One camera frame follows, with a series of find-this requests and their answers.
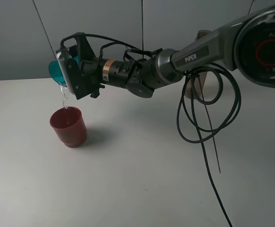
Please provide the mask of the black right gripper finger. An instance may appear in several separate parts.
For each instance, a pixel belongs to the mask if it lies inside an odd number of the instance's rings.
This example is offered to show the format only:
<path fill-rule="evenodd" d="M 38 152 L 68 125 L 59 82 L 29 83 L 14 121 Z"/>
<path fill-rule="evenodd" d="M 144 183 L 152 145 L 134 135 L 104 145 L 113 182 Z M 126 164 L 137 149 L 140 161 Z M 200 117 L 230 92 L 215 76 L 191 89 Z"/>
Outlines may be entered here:
<path fill-rule="evenodd" d="M 100 83 L 95 83 L 92 85 L 92 92 L 90 97 L 98 97 L 100 95 L 100 89 L 104 88 L 104 85 Z"/>
<path fill-rule="evenodd" d="M 85 33 L 75 33 L 74 39 L 76 45 L 71 47 L 71 56 L 77 57 L 79 62 L 81 61 L 97 61 L 97 57 L 93 52 Z"/>

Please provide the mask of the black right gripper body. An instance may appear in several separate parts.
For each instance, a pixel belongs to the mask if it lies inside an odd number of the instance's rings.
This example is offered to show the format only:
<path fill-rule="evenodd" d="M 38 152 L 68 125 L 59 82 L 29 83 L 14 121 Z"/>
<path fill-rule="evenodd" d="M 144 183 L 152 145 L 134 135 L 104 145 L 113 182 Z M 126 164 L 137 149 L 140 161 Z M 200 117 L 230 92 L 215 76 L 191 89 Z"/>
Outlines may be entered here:
<path fill-rule="evenodd" d="M 87 91 L 96 91 L 105 88 L 101 84 L 100 62 L 99 60 L 82 60 L 80 62 L 81 80 Z"/>

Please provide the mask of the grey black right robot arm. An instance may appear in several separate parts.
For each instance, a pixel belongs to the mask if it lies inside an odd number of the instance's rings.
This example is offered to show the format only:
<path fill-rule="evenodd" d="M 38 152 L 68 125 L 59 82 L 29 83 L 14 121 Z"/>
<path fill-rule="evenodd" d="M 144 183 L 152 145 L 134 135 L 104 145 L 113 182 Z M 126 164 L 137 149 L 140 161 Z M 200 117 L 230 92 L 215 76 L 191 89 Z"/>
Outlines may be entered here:
<path fill-rule="evenodd" d="M 76 42 L 78 61 L 68 66 L 68 85 L 77 99 L 98 97 L 104 85 L 150 98 L 156 89 L 180 81 L 184 73 L 206 70 L 216 61 L 227 70 L 240 70 L 258 85 L 275 88 L 275 6 L 224 25 L 182 50 L 146 52 L 148 60 L 100 60 L 84 33 Z"/>

